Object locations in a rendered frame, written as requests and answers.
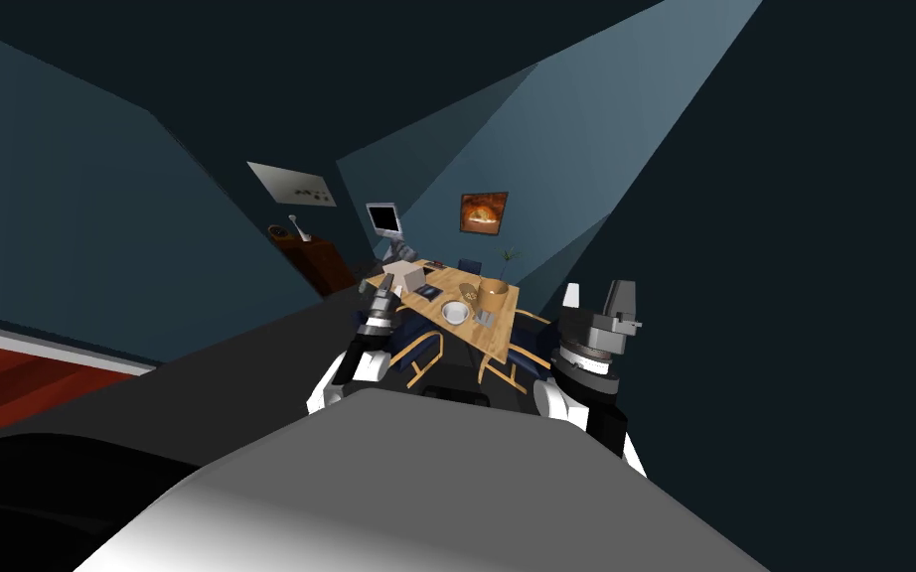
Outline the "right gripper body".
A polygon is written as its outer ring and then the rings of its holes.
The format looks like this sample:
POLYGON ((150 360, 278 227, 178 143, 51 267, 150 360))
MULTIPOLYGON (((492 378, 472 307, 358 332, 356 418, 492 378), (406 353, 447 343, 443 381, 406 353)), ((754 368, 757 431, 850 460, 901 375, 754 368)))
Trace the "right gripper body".
POLYGON ((563 306, 559 329, 564 341, 586 347, 595 354, 622 355, 626 341, 634 337, 642 324, 632 314, 596 314, 582 308, 563 306))

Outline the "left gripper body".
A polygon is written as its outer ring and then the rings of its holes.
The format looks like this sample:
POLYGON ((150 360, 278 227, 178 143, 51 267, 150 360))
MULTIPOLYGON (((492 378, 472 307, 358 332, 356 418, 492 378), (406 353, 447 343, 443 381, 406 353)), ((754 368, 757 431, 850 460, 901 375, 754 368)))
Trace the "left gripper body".
POLYGON ((397 309, 401 305, 401 299, 393 288, 393 276, 386 273, 378 286, 371 307, 368 313, 369 322, 392 322, 395 319, 397 309))

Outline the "blue wooden-framed chair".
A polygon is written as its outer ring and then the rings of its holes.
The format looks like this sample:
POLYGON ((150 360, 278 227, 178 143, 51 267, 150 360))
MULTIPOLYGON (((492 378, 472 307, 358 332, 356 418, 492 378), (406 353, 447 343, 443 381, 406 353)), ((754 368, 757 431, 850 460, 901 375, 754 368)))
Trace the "blue wooden-framed chair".
POLYGON ((477 383, 482 384, 491 373, 520 394, 529 395, 529 385, 548 377, 550 355, 559 341, 559 323, 526 310, 516 309, 515 313, 505 361, 508 369, 500 369, 493 365, 493 358, 484 356, 477 383))
POLYGON ((405 380, 406 389, 412 389, 443 358, 443 342, 443 332, 433 322, 406 315, 388 339, 389 368, 405 380))

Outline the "dark red-brown cabinet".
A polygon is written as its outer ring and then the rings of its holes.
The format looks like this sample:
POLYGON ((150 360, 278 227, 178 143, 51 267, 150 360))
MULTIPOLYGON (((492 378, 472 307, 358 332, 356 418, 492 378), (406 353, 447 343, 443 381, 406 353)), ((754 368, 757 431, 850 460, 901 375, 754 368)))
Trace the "dark red-brown cabinet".
POLYGON ((309 286, 322 298, 355 286, 357 279, 336 246, 331 241, 302 232, 296 217, 291 215, 289 218, 294 231, 282 225, 270 225, 266 234, 309 286))

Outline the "light wooden dining table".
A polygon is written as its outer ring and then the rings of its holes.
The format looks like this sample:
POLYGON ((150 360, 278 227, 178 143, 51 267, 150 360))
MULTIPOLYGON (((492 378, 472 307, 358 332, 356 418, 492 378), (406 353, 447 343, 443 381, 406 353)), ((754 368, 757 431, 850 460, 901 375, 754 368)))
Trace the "light wooden dining table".
POLYGON ((495 296, 495 300, 488 303, 494 318, 490 325, 484 325, 475 320, 475 315, 480 311, 480 306, 478 306, 477 302, 467 302, 465 300, 461 285, 468 284, 473 293, 478 293, 483 281, 489 286, 494 286, 501 284, 500 280, 484 278, 457 268, 446 267, 429 273, 425 276, 425 281, 427 284, 439 288, 441 294, 428 301, 417 294, 403 292, 400 295, 402 303, 412 311, 430 320, 442 331, 448 332, 469 346, 474 347, 478 352, 500 363, 505 363, 518 305, 519 288, 514 285, 508 285, 507 291, 503 296, 495 296), (465 303, 472 311, 472 316, 462 324, 452 325, 448 323, 443 316, 442 309, 444 304, 449 301, 465 303))

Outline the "grey flat screen monitor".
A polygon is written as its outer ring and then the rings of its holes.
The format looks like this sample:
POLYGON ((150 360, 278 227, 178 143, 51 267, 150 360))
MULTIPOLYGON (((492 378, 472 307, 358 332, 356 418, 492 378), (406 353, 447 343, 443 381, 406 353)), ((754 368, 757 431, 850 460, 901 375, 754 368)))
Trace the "grey flat screen monitor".
POLYGON ((376 235, 401 240, 400 216, 394 203, 367 203, 366 211, 376 235))

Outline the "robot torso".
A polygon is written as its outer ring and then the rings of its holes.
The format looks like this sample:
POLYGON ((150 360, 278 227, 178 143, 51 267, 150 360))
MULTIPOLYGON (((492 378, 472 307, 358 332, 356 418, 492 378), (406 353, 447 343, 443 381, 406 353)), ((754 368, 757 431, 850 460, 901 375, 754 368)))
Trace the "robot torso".
POLYGON ((213 461, 75 572, 767 572, 581 428, 362 390, 213 461))

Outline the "orange framed wall picture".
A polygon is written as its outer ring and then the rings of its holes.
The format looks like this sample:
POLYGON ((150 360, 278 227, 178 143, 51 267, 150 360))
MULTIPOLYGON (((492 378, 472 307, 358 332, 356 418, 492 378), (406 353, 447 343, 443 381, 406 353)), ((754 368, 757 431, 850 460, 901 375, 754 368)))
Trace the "orange framed wall picture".
POLYGON ((463 194, 460 198, 459 231, 498 235, 508 193, 463 194))

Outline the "white wall picture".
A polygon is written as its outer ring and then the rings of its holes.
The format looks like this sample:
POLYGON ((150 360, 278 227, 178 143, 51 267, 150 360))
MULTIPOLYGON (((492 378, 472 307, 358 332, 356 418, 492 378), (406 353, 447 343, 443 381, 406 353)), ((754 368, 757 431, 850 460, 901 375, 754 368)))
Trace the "white wall picture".
POLYGON ((336 206, 326 181, 319 175, 253 162, 247 162, 247 166, 278 204, 336 206))

